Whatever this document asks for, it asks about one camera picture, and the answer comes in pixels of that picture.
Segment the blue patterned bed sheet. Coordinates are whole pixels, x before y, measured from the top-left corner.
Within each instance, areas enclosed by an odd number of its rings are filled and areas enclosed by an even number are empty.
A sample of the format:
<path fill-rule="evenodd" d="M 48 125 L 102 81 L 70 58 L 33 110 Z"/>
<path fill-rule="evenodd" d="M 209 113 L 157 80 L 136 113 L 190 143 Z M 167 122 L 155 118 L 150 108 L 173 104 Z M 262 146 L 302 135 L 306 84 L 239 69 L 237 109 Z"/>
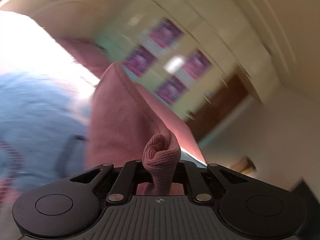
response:
<path fill-rule="evenodd" d="M 1 239 L 20 239 L 14 201 L 85 170 L 87 68 L 28 16 L 1 12 Z"/>

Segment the brown wooden door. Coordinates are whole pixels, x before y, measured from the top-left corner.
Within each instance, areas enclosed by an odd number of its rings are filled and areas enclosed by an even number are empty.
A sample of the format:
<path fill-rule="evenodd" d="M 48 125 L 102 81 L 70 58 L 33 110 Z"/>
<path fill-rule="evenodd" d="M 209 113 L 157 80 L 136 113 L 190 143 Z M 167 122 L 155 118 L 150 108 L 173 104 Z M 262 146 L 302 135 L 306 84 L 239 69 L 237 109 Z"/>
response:
<path fill-rule="evenodd" d="M 185 123 L 196 142 L 201 141 L 229 116 L 246 96 L 248 91 L 240 77 L 235 74 L 212 96 L 206 98 L 205 104 L 196 112 L 187 111 L 188 120 Z"/>

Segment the pink folded quilt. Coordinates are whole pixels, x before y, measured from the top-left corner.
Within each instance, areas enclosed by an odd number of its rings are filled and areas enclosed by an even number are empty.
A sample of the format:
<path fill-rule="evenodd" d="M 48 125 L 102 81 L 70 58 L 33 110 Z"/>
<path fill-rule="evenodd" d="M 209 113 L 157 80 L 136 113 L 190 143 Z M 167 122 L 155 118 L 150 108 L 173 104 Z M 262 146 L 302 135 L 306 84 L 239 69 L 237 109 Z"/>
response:
<path fill-rule="evenodd" d="M 112 64 L 108 58 L 107 51 L 90 40 L 59 38 L 56 42 L 99 79 L 109 65 Z"/>

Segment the cream round headboard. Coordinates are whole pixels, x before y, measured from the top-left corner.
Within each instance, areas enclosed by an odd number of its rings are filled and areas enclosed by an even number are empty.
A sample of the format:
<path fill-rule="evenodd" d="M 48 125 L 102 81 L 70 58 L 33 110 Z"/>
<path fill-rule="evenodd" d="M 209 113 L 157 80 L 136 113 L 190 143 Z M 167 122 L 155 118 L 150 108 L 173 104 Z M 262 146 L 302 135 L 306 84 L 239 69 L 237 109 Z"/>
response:
<path fill-rule="evenodd" d="M 107 0 L 1 0 L 1 10 L 29 16 L 53 37 L 93 38 L 108 5 Z"/>

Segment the wooden chair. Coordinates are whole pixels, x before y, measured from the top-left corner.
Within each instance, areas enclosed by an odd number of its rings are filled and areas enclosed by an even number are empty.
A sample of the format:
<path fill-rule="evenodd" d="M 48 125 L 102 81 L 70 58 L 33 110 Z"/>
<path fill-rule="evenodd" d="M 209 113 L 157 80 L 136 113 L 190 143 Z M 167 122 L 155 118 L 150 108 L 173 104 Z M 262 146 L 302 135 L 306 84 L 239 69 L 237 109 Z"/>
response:
<path fill-rule="evenodd" d="M 257 172 L 257 168 L 250 157 L 243 157 L 236 163 L 233 163 L 229 169 L 247 175 L 253 176 Z"/>

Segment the purple poster upper right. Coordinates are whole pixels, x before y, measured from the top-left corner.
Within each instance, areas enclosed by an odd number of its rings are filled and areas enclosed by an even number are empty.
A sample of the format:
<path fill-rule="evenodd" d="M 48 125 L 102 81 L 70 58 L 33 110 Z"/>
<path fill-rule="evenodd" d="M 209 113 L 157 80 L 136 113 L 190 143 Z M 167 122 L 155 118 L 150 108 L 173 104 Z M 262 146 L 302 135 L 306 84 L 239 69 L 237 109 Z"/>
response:
<path fill-rule="evenodd" d="M 207 59 L 204 53 L 200 50 L 193 51 L 183 65 L 183 70 L 187 72 L 193 79 L 199 79 L 212 63 Z"/>

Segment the cream glossy wardrobe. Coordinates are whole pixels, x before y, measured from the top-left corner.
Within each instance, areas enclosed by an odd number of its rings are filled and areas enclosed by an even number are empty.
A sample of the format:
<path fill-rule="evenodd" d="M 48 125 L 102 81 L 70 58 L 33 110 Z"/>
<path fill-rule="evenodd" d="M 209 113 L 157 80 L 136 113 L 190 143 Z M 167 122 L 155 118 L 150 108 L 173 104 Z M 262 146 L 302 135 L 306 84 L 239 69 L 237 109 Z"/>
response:
<path fill-rule="evenodd" d="M 168 48 L 161 48 L 148 34 L 163 20 L 170 19 L 182 36 Z M 111 61 L 123 62 L 141 44 L 157 59 L 142 77 L 132 79 L 145 87 L 181 119 L 195 112 L 206 98 L 238 74 L 250 93 L 262 102 L 279 86 L 272 57 L 233 0 L 132 0 L 114 14 L 97 38 Z M 212 65 L 197 80 L 183 65 L 200 50 Z M 187 90 L 172 105 L 156 94 L 171 76 Z"/>

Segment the purple poster lower left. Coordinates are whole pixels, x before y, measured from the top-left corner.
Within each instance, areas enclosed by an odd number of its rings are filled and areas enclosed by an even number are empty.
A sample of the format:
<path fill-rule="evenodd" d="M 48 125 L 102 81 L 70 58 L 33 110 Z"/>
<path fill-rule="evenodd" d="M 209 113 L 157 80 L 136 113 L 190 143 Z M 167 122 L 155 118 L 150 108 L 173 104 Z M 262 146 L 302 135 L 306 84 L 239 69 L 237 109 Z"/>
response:
<path fill-rule="evenodd" d="M 129 77 L 136 79 L 142 77 L 156 59 L 152 53 L 139 44 L 122 62 L 122 66 Z"/>

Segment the purple poster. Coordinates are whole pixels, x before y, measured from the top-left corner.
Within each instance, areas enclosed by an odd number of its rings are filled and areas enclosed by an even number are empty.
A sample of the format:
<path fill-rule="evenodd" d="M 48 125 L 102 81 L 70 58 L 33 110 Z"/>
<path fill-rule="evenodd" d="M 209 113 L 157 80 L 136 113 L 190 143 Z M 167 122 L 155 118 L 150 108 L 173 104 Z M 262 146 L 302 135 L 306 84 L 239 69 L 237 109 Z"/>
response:
<path fill-rule="evenodd" d="M 152 53 L 139 44 L 122 62 L 122 66 L 129 77 L 136 79 L 142 77 L 156 59 Z"/>
<path fill-rule="evenodd" d="M 187 72 L 193 79 L 199 79 L 212 63 L 207 59 L 204 53 L 200 50 L 193 51 L 183 65 L 183 70 Z"/>
<path fill-rule="evenodd" d="M 148 34 L 157 45 L 161 48 L 168 48 L 175 43 L 183 32 L 168 18 L 161 22 Z"/>
<path fill-rule="evenodd" d="M 187 87 L 177 77 L 171 76 L 160 85 L 155 94 L 167 105 L 172 105 L 187 90 Z"/>

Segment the purple poster lower right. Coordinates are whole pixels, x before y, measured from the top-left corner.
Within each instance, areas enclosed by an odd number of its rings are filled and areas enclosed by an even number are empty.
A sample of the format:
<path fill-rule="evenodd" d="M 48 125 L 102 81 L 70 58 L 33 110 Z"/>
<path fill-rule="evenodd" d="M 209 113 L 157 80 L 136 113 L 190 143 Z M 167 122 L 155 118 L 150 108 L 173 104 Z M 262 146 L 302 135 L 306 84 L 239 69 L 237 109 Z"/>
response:
<path fill-rule="evenodd" d="M 171 76 L 160 85 L 155 94 L 167 105 L 172 105 L 187 90 L 187 87 L 177 77 Z"/>

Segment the purple poster upper left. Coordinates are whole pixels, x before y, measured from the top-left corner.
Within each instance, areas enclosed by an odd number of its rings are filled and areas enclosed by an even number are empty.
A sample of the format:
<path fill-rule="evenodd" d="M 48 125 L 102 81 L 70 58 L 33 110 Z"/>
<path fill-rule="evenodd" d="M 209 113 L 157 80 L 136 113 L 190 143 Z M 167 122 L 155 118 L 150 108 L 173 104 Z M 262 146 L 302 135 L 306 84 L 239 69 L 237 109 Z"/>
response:
<path fill-rule="evenodd" d="M 175 43 L 183 32 L 168 18 L 161 22 L 148 34 L 157 45 L 161 48 L 168 48 Z"/>

